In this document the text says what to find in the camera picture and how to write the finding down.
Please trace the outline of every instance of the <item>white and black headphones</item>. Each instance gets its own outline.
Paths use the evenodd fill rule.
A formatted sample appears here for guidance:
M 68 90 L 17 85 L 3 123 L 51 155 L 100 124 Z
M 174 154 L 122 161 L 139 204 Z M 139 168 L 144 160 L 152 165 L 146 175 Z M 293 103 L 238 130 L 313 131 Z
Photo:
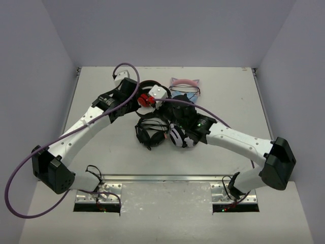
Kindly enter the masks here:
M 185 133 L 183 129 L 175 124 L 170 124 L 171 131 L 169 136 L 175 146 L 179 146 L 182 148 L 185 147 L 194 147 L 197 143 L 195 143 L 189 136 Z

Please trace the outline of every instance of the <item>cable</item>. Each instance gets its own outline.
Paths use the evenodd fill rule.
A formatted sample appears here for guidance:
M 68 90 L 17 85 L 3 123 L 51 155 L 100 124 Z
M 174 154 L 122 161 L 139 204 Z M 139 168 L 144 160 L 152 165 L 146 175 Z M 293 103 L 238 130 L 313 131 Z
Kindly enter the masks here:
M 118 203 L 119 203 L 119 207 L 120 207 L 120 210 L 122 208 L 122 203 L 121 203 L 121 198 L 119 196 L 117 196 L 115 193 L 112 193 L 112 192 L 89 192 L 89 191 L 84 191 L 84 190 L 80 190 L 81 192 L 84 192 L 84 193 L 88 193 L 88 194 L 97 194 L 97 198 L 98 198 L 98 195 L 99 194 L 106 194 L 107 196 L 109 195 L 113 195 L 117 198 L 118 200 Z
M 153 120 L 153 119 L 143 119 L 141 123 L 138 123 L 136 125 L 139 129 L 146 130 L 146 131 L 162 131 L 162 132 L 168 132 L 169 126 L 163 125 L 161 122 Z
M 96 198 L 96 207 L 103 212 L 106 212 L 106 208 L 101 208 L 101 205 L 99 204 L 98 198 Z
M 89 170 L 88 170 L 88 168 L 89 168 L 89 167 L 93 167 L 93 168 L 97 169 L 97 170 L 98 170 L 98 172 L 100 173 L 100 177 L 101 177 L 101 178 L 103 178 L 103 176 L 102 176 L 102 173 L 101 173 L 100 169 L 98 169 L 98 167 L 97 167 L 97 166 L 95 166 L 95 165 L 91 165 L 91 164 L 89 164 L 89 165 L 87 166 L 87 168 L 86 168 L 86 172 L 91 172 L 91 173 L 94 173 L 94 172 L 92 172 L 92 171 L 89 171 Z
M 219 122 L 221 122 L 222 124 L 224 124 L 225 126 L 231 128 L 226 122 L 224 122 L 221 118 L 219 118 L 217 115 L 213 114 L 212 112 L 210 112 L 209 110 L 205 109 L 204 107 L 201 107 L 197 104 L 194 104 L 194 103 L 190 103 L 190 102 L 186 102 L 186 101 L 181 101 L 181 100 L 176 100 L 176 99 L 154 99 L 155 101 L 162 101 L 162 102 L 171 102 L 171 103 L 183 103 L 183 104 L 187 104 L 187 105 L 190 105 L 190 106 L 193 106 L 193 107 L 196 107 L 206 113 L 208 113 L 209 115 L 211 115 L 212 117 L 214 117 L 216 120 L 218 120 Z M 255 166 L 254 166 L 254 162 L 252 160 L 250 160 L 251 164 L 252 164 L 252 168 L 254 169 Z M 228 208 L 231 208 L 231 207 L 235 207 L 238 203 L 241 203 L 242 201 L 245 200 L 245 198 L 249 195 L 250 191 L 248 193 L 246 193 L 244 195 L 244 197 L 242 199 L 240 199 L 238 202 L 237 200 L 234 201 L 234 203 L 232 204 L 229 204 L 228 205 Z
M 60 141 L 60 140 L 62 140 L 62 139 L 65 139 L 65 138 L 67 138 L 68 136 L 71 136 L 71 135 L 73 135 L 73 134 L 75 134 L 75 133 L 77 133 L 77 132 L 79 132 L 79 131 L 81 131 L 81 130 L 83 130 L 83 129 L 85 129 L 88 125 L 90 125 L 90 124 L 96 122 L 98 119 L 101 119 L 102 117 L 104 117 L 104 116 L 106 116 L 106 115 L 108 115 L 108 114 L 110 114 L 110 113 L 112 113 L 112 112 L 114 112 L 114 111 L 120 109 L 121 107 L 123 107 L 124 105 L 126 105 L 126 104 L 127 104 L 127 103 L 128 103 L 128 102 L 129 102 L 133 97 L 134 97 L 134 95 L 135 95 L 135 94 L 137 93 L 137 91 L 138 91 L 139 84 L 140 84 L 140 75 L 139 75 L 139 72 L 138 72 L 138 70 L 136 69 L 136 67 L 134 67 L 133 65 L 131 65 L 131 64 L 129 64 L 129 63 L 120 63 L 118 66 L 115 67 L 115 69 L 114 69 L 114 71 L 113 71 L 113 76 L 116 76 L 116 75 L 115 75 L 116 70 L 117 70 L 119 67 L 124 66 L 124 65 L 126 65 L 126 66 L 130 66 L 130 67 L 135 71 L 135 73 L 136 73 L 136 75 L 137 75 L 137 85 L 136 85 L 136 88 L 135 88 L 135 90 L 133 91 L 133 93 L 131 94 L 131 96 L 130 96 L 128 99 L 126 99 L 123 103 L 121 103 L 120 105 L 116 106 L 116 107 L 113 108 L 112 110 L 106 111 L 106 112 L 104 112 L 103 114 L 101 114 L 100 116 L 94 118 L 94 119 L 91 120 L 87 125 L 83 125 L 82 127 L 78 128 L 78 129 L 76 129 L 76 130 L 74 130 L 74 131 L 71 131 L 71 132 L 69 132 L 69 133 L 67 133 L 67 134 L 65 134 L 65 135 L 62 135 L 62 136 L 60 136 L 59 138 L 57 138 L 56 140 L 54 140 L 54 141 L 52 141 L 52 142 L 49 142 L 49 143 L 45 144 L 44 146 L 38 148 L 37 150 L 33 151 L 30 155 L 28 155 L 28 156 L 27 156 L 27 157 L 26 157 L 26 158 L 25 158 L 25 159 L 24 159 L 24 160 L 23 160 L 23 161 L 22 161 L 22 162 L 21 162 L 21 163 L 20 163 L 20 164 L 15 168 L 15 169 L 14 169 L 14 171 L 12 172 L 12 174 L 10 175 L 10 177 L 9 177 L 9 179 L 8 179 L 8 181 L 7 181 L 6 188 L 5 188 L 5 203 L 6 203 L 6 206 L 7 206 L 8 210 L 9 210 L 13 215 L 15 215 L 15 216 L 17 216 L 17 217 L 19 217 L 19 218 L 22 218 L 22 219 L 33 219 L 33 218 L 37 218 L 37 217 L 43 216 L 43 215 L 47 214 L 48 212 L 52 211 L 53 209 L 55 209 L 55 208 L 56 208 L 56 207 L 57 207 L 57 206 L 58 206 L 58 205 L 63 201 L 63 199 L 66 197 L 66 195 L 68 194 L 69 191 L 66 191 L 66 193 L 62 196 L 62 198 L 61 198 L 61 199 L 60 199 L 56 204 L 54 204 L 51 208 L 49 208 L 48 210 L 46 210 L 46 211 L 44 211 L 44 212 L 42 212 L 42 213 L 39 213 L 39 214 L 37 214 L 37 215 L 29 215 L 29 216 L 28 216 L 28 215 L 22 215 L 21 213 L 18 213 L 16 210 L 13 209 L 13 207 L 11 206 L 10 201 L 9 201 L 9 189 L 10 189 L 10 185 L 11 185 L 11 183 L 12 183 L 12 181 L 13 181 L 15 175 L 17 174 L 17 172 L 21 169 L 21 167 L 22 167 L 25 163 L 28 162 L 29 159 L 32 158 L 32 156 L 36 155 L 39 151 L 41 151 L 41 150 L 47 148 L 48 146 L 50 146 L 50 145 L 52 145 L 52 144 L 54 144 L 54 143 L 56 143 L 56 142 L 58 142 L 58 141 Z
M 197 89 L 197 91 L 195 93 L 191 92 L 191 91 L 181 91 L 181 90 L 177 90 L 175 88 L 185 88 L 185 89 L 188 89 L 188 88 L 195 88 Z M 193 93 L 193 96 L 196 96 L 197 94 L 199 94 L 199 96 L 201 95 L 201 90 L 198 86 L 194 86 L 194 85 L 171 85 L 169 87 L 169 90 L 173 91 L 173 92 L 181 92 L 181 93 L 184 93 L 184 94 L 187 94 L 187 93 Z
M 230 197 L 230 195 L 229 195 L 229 193 L 228 193 L 228 191 L 227 191 L 227 188 L 225 187 L 225 184 L 224 184 L 224 181 L 223 181 L 223 179 L 224 178 L 226 178 L 226 177 L 229 177 L 230 178 L 230 180 L 232 179 L 230 176 L 228 176 L 228 175 L 226 175 L 226 176 L 224 176 L 223 178 L 222 178 L 222 184 L 223 184 L 223 188 L 224 188 L 224 190 L 225 190 L 225 192 L 226 192 L 226 194 L 227 194 L 227 196 L 229 197 L 229 199 L 230 200 L 232 200 L 232 198 Z

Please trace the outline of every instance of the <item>white wall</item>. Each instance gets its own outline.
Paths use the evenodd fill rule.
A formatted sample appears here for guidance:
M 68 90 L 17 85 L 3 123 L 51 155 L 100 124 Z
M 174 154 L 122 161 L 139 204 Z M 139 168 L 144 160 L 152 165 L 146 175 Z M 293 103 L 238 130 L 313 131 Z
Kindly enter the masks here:
M 257 67 L 295 0 L 43 0 L 78 66 Z
M 1 1 L 0 23 L 0 243 L 7 244 L 18 243 L 24 220 L 7 210 L 5 184 L 34 146 L 59 135 L 76 69 L 40 0 Z M 28 163 L 10 191 L 21 213 L 35 185 Z
M 315 243 L 324 243 L 325 1 L 297 0 L 257 72 L 275 136 L 290 141 L 293 172 Z

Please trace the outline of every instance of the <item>red object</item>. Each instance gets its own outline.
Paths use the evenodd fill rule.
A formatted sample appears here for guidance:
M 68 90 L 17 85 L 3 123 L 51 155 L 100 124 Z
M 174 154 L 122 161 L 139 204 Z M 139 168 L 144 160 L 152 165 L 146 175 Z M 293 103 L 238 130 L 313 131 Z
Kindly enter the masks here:
M 141 94 L 138 98 L 138 102 L 143 107 L 149 107 L 148 96 L 146 94 Z
M 149 97 L 148 98 L 148 102 L 151 103 L 151 104 L 154 104 L 155 103 L 155 100 L 153 97 Z

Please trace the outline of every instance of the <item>ear cup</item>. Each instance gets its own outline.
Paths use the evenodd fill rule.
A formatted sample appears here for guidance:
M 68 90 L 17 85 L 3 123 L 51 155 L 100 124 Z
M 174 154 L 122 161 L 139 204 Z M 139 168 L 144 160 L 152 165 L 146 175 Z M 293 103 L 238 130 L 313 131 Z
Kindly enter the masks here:
M 186 143 L 184 143 L 185 135 L 182 129 L 178 126 L 174 125 L 174 127 L 171 129 L 169 136 L 175 146 L 186 147 Z
M 143 107 L 149 107 L 148 96 L 146 94 L 141 94 L 138 98 L 138 102 Z
M 150 147 L 150 136 L 147 131 L 136 128 L 137 130 L 137 139 L 140 143 L 143 143 L 146 147 Z
M 158 146 L 165 140 L 165 134 L 162 131 L 154 133 L 150 139 L 150 146 Z

